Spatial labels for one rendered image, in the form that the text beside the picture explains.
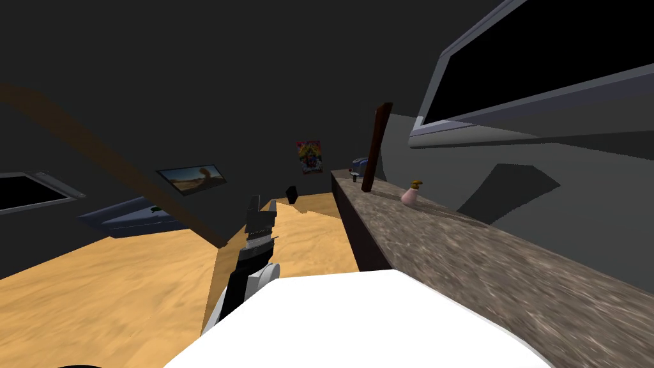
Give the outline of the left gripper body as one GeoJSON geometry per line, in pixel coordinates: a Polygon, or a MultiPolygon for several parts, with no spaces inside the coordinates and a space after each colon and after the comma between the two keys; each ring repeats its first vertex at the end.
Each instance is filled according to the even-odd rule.
{"type": "Polygon", "coordinates": [[[249,209],[246,216],[245,232],[248,234],[247,241],[263,238],[272,233],[275,226],[276,211],[259,211],[249,209]]]}

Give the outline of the colourful poster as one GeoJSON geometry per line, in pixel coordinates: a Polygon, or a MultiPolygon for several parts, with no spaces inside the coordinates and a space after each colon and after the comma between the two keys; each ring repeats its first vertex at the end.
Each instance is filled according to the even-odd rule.
{"type": "Polygon", "coordinates": [[[323,173],[320,141],[298,141],[296,148],[303,174],[323,173]]]}

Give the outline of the landscape picture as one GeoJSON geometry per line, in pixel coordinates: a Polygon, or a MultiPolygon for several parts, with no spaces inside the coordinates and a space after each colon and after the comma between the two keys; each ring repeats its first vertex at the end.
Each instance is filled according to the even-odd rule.
{"type": "Polygon", "coordinates": [[[156,173],[183,196],[196,194],[227,183],[214,164],[162,169],[156,173]]]}

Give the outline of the tall dark brown board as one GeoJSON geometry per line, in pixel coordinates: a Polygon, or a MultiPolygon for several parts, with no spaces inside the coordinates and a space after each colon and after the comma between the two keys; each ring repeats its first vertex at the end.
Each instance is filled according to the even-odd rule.
{"type": "Polygon", "coordinates": [[[363,192],[370,192],[372,190],[376,167],[381,152],[381,145],[392,107],[393,104],[391,102],[385,102],[376,109],[370,152],[361,184],[361,190],[363,192]]]}

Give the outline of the blue grey bed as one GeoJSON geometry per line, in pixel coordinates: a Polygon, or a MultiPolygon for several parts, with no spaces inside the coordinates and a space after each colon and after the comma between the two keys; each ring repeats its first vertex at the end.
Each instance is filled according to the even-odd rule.
{"type": "Polygon", "coordinates": [[[77,217],[85,225],[113,238],[187,229],[179,220],[144,197],[115,204],[77,217]]]}

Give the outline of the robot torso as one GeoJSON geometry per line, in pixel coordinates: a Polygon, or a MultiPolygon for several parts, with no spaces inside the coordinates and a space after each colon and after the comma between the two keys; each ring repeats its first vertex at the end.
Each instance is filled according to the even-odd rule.
{"type": "Polygon", "coordinates": [[[554,368],[398,270],[273,280],[164,368],[554,368]]]}

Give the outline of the pink bottle with brown cap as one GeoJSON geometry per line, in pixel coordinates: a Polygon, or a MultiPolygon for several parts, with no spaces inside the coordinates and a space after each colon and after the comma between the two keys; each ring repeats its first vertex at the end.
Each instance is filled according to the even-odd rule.
{"type": "Polygon", "coordinates": [[[411,182],[410,188],[402,195],[400,201],[406,206],[412,206],[416,203],[418,198],[418,189],[423,182],[419,180],[414,180],[411,182]]]}

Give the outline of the small grey framed window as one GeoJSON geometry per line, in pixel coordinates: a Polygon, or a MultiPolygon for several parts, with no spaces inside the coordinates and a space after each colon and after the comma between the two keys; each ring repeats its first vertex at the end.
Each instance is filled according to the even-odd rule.
{"type": "Polygon", "coordinates": [[[0,172],[0,215],[84,198],[85,194],[45,171],[0,172]]]}

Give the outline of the large grey framed window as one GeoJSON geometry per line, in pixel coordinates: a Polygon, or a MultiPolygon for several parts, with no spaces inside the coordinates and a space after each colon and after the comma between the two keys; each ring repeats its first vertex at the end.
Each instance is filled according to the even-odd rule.
{"type": "Polygon", "coordinates": [[[654,0],[504,0],[440,55],[411,148],[654,138],[654,0]]]}

